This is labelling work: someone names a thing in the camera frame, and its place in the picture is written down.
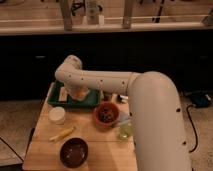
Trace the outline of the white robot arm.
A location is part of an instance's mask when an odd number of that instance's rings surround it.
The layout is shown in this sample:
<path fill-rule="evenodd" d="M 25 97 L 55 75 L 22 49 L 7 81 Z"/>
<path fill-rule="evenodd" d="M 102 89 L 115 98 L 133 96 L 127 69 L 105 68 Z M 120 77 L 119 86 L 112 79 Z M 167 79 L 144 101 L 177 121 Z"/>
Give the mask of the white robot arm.
<path fill-rule="evenodd" d="M 128 98 L 138 171 L 192 171 L 180 97 L 173 81 L 157 71 L 90 71 L 70 55 L 55 71 L 65 87 Z"/>

